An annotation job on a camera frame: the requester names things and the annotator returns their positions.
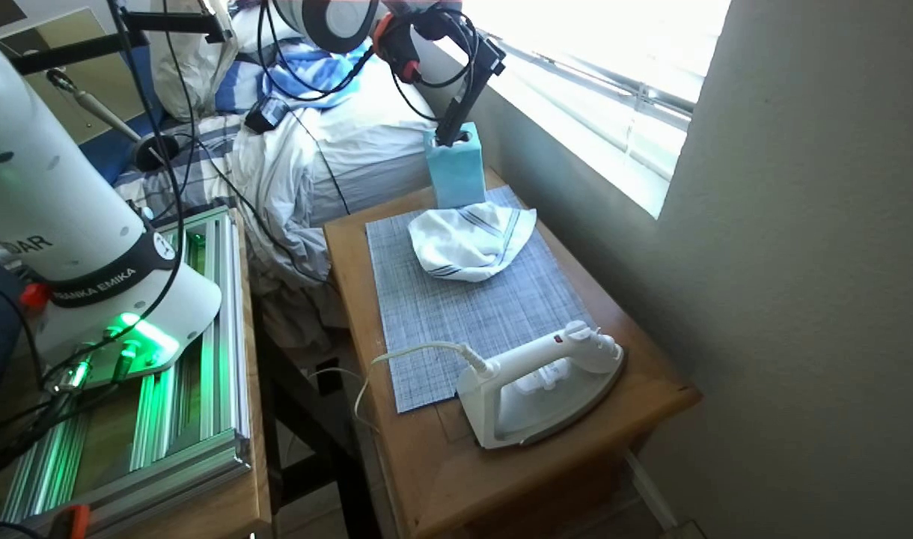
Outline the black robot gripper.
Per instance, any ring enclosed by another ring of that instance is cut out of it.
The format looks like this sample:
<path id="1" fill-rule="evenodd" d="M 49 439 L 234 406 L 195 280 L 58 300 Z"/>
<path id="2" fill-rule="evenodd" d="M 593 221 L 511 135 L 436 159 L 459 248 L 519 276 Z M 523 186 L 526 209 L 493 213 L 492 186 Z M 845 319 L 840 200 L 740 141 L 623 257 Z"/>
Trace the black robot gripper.
<path id="1" fill-rule="evenodd" d="M 423 60 L 417 50 L 418 38 L 427 41 L 453 38 L 460 50 L 474 50 L 474 27 L 459 2 L 397 6 L 390 9 L 370 29 L 373 53 L 405 84 L 417 84 L 423 78 Z M 477 50 L 469 53 L 469 65 L 465 63 L 447 80 L 453 98 L 442 108 L 439 119 L 447 114 L 456 114 L 453 126 L 460 126 L 469 117 L 489 80 L 504 72 L 504 60 L 507 50 L 493 38 L 483 35 Z"/>

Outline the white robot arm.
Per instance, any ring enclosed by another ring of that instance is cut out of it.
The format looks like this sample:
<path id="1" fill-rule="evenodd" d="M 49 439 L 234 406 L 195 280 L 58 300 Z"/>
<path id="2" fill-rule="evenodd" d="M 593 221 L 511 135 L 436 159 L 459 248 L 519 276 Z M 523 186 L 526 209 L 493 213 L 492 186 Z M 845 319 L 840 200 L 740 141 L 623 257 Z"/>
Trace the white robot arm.
<path id="1" fill-rule="evenodd" d="M 49 286 L 26 334 L 38 382 L 83 393 L 173 366 L 221 310 L 221 286 L 183 260 L 90 165 L 0 50 L 0 246 Z"/>

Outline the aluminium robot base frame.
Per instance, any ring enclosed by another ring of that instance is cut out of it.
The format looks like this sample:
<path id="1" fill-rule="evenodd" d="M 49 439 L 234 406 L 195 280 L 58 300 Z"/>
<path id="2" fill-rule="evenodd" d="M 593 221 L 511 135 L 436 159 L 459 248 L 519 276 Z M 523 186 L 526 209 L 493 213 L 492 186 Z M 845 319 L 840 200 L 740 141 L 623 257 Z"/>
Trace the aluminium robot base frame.
<path id="1" fill-rule="evenodd" d="M 0 472 L 0 520 L 46 531 L 90 505 L 92 539 L 234 535 L 261 520 L 252 483 L 252 333 L 236 215 L 185 221 L 188 264 L 221 286 L 213 327 L 158 375 L 53 424 Z"/>

